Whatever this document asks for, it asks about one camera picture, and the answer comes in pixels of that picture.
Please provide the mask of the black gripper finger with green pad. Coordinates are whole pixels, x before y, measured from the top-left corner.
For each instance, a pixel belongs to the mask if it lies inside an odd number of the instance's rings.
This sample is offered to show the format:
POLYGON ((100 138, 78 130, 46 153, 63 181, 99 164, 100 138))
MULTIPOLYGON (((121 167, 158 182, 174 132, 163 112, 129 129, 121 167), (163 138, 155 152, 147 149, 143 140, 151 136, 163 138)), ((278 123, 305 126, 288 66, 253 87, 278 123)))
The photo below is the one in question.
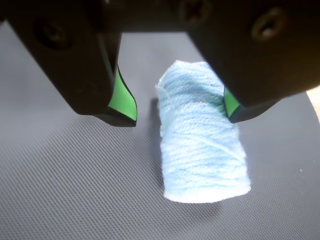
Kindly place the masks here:
POLYGON ((223 81, 231 122, 320 84, 319 1, 177 0, 174 10, 223 81))
POLYGON ((3 0, 0 14, 77 114, 135 127, 137 104, 118 66, 122 35, 104 29, 107 4, 3 0))

